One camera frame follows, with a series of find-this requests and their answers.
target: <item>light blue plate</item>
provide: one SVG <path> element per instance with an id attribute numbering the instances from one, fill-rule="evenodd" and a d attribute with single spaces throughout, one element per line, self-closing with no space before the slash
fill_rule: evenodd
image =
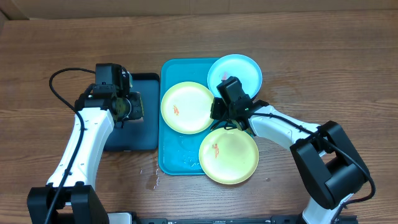
<path id="1" fill-rule="evenodd" d="M 181 82 L 207 86 L 207 74 L 218 58 L 173 59 L 162 67 L 160 101 L 165 92 Z M 170 175 L 205 174 L 199 163 L 199 148 L 210 127 L 197 134 L 181 134 L 167 126 L 159 113 L 159 167 Z"/>
<path id="2" fill-rule="evenodd" d="M 245 55 L 232 54 L 218 59 L 208 72 L 207 85 L 214 97 L 221 98 L 217 86 L 231 76 L 241 81 L 243 91 L 250 98 L 254 98 L 261 88 L 262 73 L 258 64 Z"/>

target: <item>blue tray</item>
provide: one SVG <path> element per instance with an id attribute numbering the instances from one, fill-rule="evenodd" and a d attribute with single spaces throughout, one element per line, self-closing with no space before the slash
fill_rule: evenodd
<path id="1" fill-rule="evenodd" d="M 207 86 L 207 74 L 218 58 L 172 59 L 162 67 L 160 103 L 165 92 L 177 83 L 196 82 Z M 198 134 L 171 129 L 159 113 L 159 167 L 169 175 L 205 174 L 199 163 L 199 147 L 210 127 Z"/>

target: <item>light blue tray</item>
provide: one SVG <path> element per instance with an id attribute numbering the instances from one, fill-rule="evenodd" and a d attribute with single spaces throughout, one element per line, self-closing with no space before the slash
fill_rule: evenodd
<path id="1" fill-rule="evenodd" d="M 177 83 L 197 82 L 207 86 L 207 74 L 218 58 L 172 59 L 162 67 L 160 103 L 165 92 Z M 199 147 L 210 127 L 198 134 L 180 134 L 159 113 L 159 167 L 170 175 L 205 174 L 199 163 Z"/>

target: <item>wood grain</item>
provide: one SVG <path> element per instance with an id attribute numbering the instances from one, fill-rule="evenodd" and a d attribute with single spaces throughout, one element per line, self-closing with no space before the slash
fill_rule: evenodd
<path id="1" fill-rule="evenodd" d="M 160 74 L 172 58 L 231 53 L 248 55 L 262 68 L 258 98 L 304 121 L 342 124 L 377 185 L 374 199 L 344 214 L 358 215 L 361 223 L 396 223 L 398 11 L 6 22 L 0 36 L 0 222 L 30 223 L 27 194 L 44 186 L 70 137 L 73 113 L 48 88 L 53 72 L 114 62 Z M 91 82 L 92 74 L 70 72 L 54 85 L 73 102 Z M 106 152 L 96 192 L 107 211 L 134 210 L 141 217 L 300 213 L 309 196 L 292 156 L 266 139 L 256 142 L 259 166 L 243 184 L 158 172 L 154 190 L 157 152 Z M 365 185 L 356 197 L 368 192 Z"/>

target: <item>cable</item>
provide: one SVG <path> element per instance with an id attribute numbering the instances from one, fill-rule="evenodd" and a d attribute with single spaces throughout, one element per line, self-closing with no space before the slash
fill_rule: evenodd
<path id="1" fill-rule="evenodd" d="M 80 145 L 81 145 L 81 141 L 83 140 L 83 134 L 84 134 L 84 130 L 85 130 L 85 124 L 84 124 L 83 118 L 81 117 L 80 113 L 77 112 L 77 110 L 76 110 L 68 101 L 66 101 L 64 98 L 62 98 L 62 96 L 60 96 L 60 95 L 55 91 L 54 87 L 52 86 L 52 80 L 54 79 L 54 77 L 56 77 L 59 73 L 66 72 L 66 71 L 83 71 L 83 72 L 90 72 L 90 73 L 94 73 L 94 74 L 95 74 L 94 71 L 88 70 L 88 69 L 84 69 L 84 68 L 65 68 L 65 69 L 62 69 L 62 70 L 59 70 L 59 71 L 55 72 L 55 73 L 50 77 L 49 86 L 50 86 L 50 89 L 51 89 L 52 93 L 54 93 L 54 95 L 55 95 L 58 99 L 60 99 L 60 100 L 61 100 L 63 103 L 65 103 L 73 112 L 75 112 L 75 114 L 76 114 L 77 117 L 79 118 L 79 121 L 80 121 L 80 124 L 81 124 L 81 129 L 80 129 L 79 139 L 78 139 L 77 144 L 76 144 L 76 148 L 75 148 L 75 150 L 74 150 L 74 152 L 73 152 L 73 154 L 72 154 L 72 156 L 71 156 L 71 158 L 70 158 L 70 161 L 69 161 L 69 163 L 68 163 L 68 166 L 67 166 L 67 168 L 65 169 L 65 172 L 64 172 L 64 174 L 63 174 L 62 180 L 61 180 L 61 182 L 60 182 L 60 184 L 59 184 L 59 186 L 58 186 L 58 189 L 57 189 L 57 191 L 56 191 L 56 193 L 55 193 L 55 195 L 54 195 L 54 198 L 53 198 L 53 200 L 52 200 L 52 202 L 51 202 L 51 205 L 50 205 L 49 211 L 47 212 L 47 216 L 46 216 L 46 218 L 45 218 L 44 224 L 48 224 L 48 223 L 50 222 L 50 220 L 51 220 L 52 213 L 53 213 L 53 211 L 54 211 L 54 209 L 55 209 L 55 204 L 57 203 L 57 199 L 58 199 L 58 197 L 59 197 L 59 195 L 60 195 L 60 192 L 61 192 L 61 190 L 62 190 L 62 187 L 63 187 L 63 185 L 65 184 L 65 181 L 67 180 L 67 177 L 69 176 L 69 172 L 70 172 L 70 169 L 72 168 L 73 161 L 74 161 L 75 158 L 76 158 L 77 152 L 79 151 L 79 147 L 80 147 Z M 93 89 L 93 85 L 91 84 L 91 85 L 86 89 L 85 93 L 90 93 L 90 91 L 91 91 L 92 89 Z"/>
<path id="2" fill-rule="evenodd" d="M 313 136 L 315 136 L 315 133 L 305 129 L 303 126 L 301 125 L 297 125 L 295 124 L 293 121 L 288 120 L 285 117 L 279 116 L 279 115 L 274 115 L 272 113 L 269 114 L 265 114 L 265 113 L 250 113 L 250 115 L 254 115 L 254 116 L 265 116 L 265 117 L 269 117 L 269 118 L 277 118 L 280 119 L 282 121 L 285 121 L 286 123 L 290 124 L 291 126 L 307 133 L 307 134 L 311 134 Z M 374 183 L 372 177 L 353 159 L 351 158 L 349 155 L 347 155 L 345 152 L 343 152 L 341 149 L 339 149 L 337 146 L 335 146 L 334 144 L 332 144 L 330 141 L 327 141 L 326 139 L 324 139 L 321 136 L 317 136 L 317 141 L 321 139 L 323 142 L 325 142 L 329 147 L 331 147 L 332 149 L 334 149 L 336 152 L 340 153 L 341 155 L 343 155 L 345 158 L 347 158 L 348 160 L 350 160 L 362 173 L 363 175 L 368 179 L 370 185 L 371 185 L 371 193 L 363 198 L 358 198 L 358 199 L 353 199 L 353 200 L 349 200 L 347 202 L 343 202 L 340 207 L 338 208 L 337 212 L 335 213 L 335 215 L 333 216 L 333 218 L 331 219 L 330 223 L 334 223 L 336 218 L 339 217 L 341 211 L 343 210 L 343 208 L 345 208 L 347 205 L 351 204 L 351 203 L 358 203 L 358 202 L 364 202 L 367 201 L 371 198 L 373 198 L 373 196 L 376 193 L 376 184 Z"/>

